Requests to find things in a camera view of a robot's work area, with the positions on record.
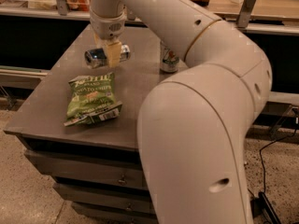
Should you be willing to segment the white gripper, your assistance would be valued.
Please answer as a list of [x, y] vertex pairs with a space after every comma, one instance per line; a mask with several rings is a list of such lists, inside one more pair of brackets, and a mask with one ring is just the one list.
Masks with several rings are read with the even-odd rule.
[[[115, 17], [108, 18], [97, 15], [90, 11], [91, 27], [95, 31], [93, 34], [95, 46], [98, 49], [103, 47], [103, 40], [110, 40], [119, 37], [124, 31], [126, 16], [124, 12]], [[121, 42], [107, 41], [104, 45], [104, 52], [107, 56], [107, 64], [109, 67], [115, 67], [120, 62]]]

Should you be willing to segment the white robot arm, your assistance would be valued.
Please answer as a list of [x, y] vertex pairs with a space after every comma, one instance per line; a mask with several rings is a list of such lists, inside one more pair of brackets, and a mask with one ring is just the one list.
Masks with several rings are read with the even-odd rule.
[[145, 98], [137, 143], [159, 224], [253, 224], [244, 141], [272, 86], [264, 52], [190, 0], [91, 0], [103, 39], [129, 8], [187, 65]]

